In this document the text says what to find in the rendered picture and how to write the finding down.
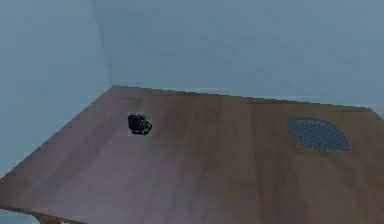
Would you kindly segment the grey round woven mat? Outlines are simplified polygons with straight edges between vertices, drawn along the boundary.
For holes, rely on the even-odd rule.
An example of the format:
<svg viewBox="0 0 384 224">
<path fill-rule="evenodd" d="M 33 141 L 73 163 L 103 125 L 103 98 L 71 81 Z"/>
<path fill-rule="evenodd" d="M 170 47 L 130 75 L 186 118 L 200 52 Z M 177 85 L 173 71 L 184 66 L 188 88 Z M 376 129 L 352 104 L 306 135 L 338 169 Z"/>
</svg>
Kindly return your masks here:
<svg viewBox="0 0 384 224">
<path fill-rule="evenodd" d="M 350 143 L 334 123 L 313 117 L 289 117 L 286 127 L 293 140 L 314 150 L 348 151 Z"/>
</svg>

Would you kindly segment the small black instrument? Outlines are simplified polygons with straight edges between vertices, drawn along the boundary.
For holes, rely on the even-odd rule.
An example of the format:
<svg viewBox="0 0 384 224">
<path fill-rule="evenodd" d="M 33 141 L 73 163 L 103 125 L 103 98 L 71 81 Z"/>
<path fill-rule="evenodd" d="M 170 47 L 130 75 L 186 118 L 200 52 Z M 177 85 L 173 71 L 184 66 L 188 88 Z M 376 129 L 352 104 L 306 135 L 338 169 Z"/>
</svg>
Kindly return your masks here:
<svg viewBox="0 0 384 224">
<path fill-rule="evenodd" d="M 147 135 L 152 129 L 152 123 L 142 114 L 130 114 L 127 120 L 128 128 L 135 135 Z"/>
</svg>

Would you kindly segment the brown wooden dining table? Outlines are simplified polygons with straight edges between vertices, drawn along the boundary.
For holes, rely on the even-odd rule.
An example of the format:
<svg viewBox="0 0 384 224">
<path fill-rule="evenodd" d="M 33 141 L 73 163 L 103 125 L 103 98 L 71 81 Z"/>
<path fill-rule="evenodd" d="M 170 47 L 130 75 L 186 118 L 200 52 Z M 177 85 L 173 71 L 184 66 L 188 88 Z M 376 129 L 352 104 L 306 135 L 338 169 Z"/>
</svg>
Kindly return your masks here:
<svg viewBox="0 0 384 224">
<path fill-rule="evenodd" d="M 128 116 L 152 123 L 147 135 Z M 289 117 L 331 121 L 314 150 Z M 364 107 L 114 86 L 0 179 L 41 224 L 384 224 L 384 119 Z"/>
</svg>

